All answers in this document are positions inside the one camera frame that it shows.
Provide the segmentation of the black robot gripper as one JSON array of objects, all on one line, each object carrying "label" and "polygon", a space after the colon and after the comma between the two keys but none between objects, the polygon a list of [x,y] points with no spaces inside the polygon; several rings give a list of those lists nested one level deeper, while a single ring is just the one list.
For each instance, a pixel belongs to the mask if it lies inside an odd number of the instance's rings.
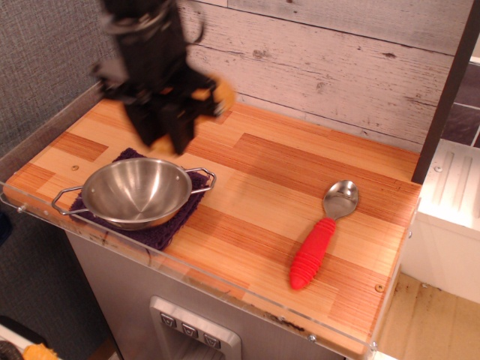
[{"label": "black robot gripper", "polygon": [[[147,146],[169,133],[182,155],[195,136],[197,116],[225,111],[225,82],[194,70],[180,22],[107,22],[119,57],[91,70],[106,97],[124,102],[127,117]],[[166,129],[161,113],[166,111]]]}]

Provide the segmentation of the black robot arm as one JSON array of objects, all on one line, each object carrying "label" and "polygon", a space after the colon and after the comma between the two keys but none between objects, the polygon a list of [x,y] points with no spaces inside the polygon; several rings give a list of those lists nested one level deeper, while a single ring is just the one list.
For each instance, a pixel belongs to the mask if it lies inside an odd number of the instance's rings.
[{"label": "black robot arm", "polygon": [[181,155],[196,122],[228,110],[235,95],[219,76],[193,69],[176,1],[104,1],[103,27],[119,58],[95,64],[105,98],[123,104],[148,147]]}]

